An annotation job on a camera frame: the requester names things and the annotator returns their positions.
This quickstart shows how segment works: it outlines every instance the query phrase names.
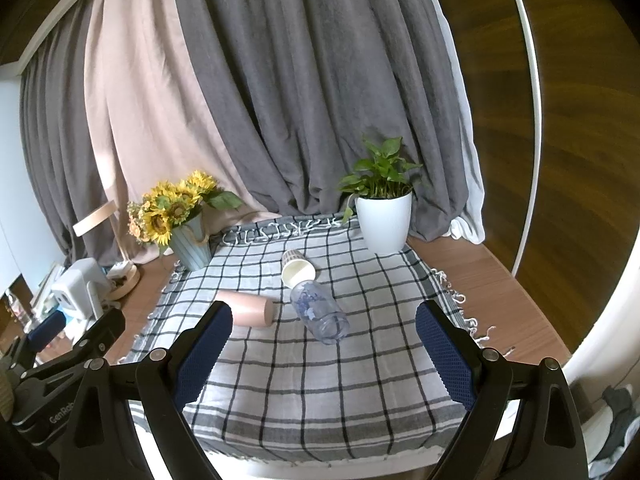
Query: pink curtain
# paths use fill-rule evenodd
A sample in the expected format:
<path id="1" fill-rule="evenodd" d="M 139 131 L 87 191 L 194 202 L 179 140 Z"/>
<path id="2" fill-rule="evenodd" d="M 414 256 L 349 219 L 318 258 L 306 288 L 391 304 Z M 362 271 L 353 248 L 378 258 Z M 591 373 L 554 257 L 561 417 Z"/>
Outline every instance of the pink curtain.
<path id="1" fill-rule="evenodd" d="M 120 235 L 136 261 L 158 252 L 126 234 L 126 203 L 159 180 L 203 170 L 244 201 L 237 211 L 207 211 L 210 233 L 279 216 L 249 194 L 229 157 L 193 71 L 175 0 L 94 0 L 84 93 L 100 178 L 120 208 Z"/>

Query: plaid tablecloth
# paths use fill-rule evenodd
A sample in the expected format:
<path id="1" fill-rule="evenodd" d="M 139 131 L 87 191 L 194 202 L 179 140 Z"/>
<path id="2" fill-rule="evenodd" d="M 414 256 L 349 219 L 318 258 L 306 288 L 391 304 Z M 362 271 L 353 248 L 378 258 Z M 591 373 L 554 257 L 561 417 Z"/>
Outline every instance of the plaid tablecloth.
<path id="1" fill-rule="evenodd" d="M 385 456 L 445 448 L 465 414 L 447 395 L 415 333 L 415 309 L 435 298 L 457 326 L 465 321 L 436 272 L 409 247 L 376 256 L 357 218 L 281 218 L 235 227 L 212 241 L 205 269 L 174 273 L 126 362 L 168 348 L 196 324 L 217 290 L 271 298 L 269 328 L 234 327 L 198 402 L 184 416 L 205 450 L 288 462 Z M 298 249 L 348 314 L 337 346 L 296 319 L 280 281 L 280 257 Z M 146 427 L 139 404 L 137 423 Z"/>

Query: light blue vase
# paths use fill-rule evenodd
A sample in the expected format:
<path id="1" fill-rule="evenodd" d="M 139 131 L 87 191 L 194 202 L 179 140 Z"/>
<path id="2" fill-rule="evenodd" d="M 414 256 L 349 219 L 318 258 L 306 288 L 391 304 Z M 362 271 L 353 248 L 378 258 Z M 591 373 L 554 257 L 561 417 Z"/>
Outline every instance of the light blue vase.
<path id="1" fill-rule="evenodd" d="M 200 270 L 209 265 L 211 250 L 202 224 L 202 213 L 173 228 L 169 247 L 187 270 Z"/>

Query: white planter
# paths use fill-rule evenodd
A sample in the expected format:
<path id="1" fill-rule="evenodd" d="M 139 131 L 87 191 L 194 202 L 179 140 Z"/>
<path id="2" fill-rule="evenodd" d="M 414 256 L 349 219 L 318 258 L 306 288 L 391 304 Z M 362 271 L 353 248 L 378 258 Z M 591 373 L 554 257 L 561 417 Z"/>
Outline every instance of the white planter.
<path id="1" fill-rule="evenodd" d="M 404 248 L 411 221 L 411 200 L 412 193 L 391 199 L 356 199 L 360 229 L 371 251 L 392 254 Z"/>

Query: metal screw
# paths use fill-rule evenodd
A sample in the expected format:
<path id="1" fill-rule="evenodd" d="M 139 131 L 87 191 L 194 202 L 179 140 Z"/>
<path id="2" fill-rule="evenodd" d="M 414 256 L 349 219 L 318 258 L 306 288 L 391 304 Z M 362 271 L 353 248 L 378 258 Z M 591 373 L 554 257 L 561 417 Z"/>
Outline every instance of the metal screw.
<path id="1" fill-rule="evenodd" d="M 166 350 L 164 348 L 156 348 L 149 353 L 149 359 L 152 361 L 162 361 L 166 356 Z"/>
<path id="2" fill-rule="evenodd" d="M 500 352 L 498 352 L 495 348 L 485 348 L 482 350 L 482 357 L 484 357 L 487 361 L 497 361 L 500 358 Z"/>
<path id="3" fill-rule="evenodd" d="M 545 366 L 549 368 L 549 370 L 558 370 L 558 368 L 560 367 L 558 361 L 556 361 L 552 357 L 545 358 Z"/>
<path id="4" fill-rule="evenodd" d="M 104 364 L 104 359 L 98 357 L 97 359 L 91 360 L 91 364 L 89 364 L 89 368 L 91 368 L 91 370 L 99 370 L 100 368 L 102 368 L 103 364 Z"/>

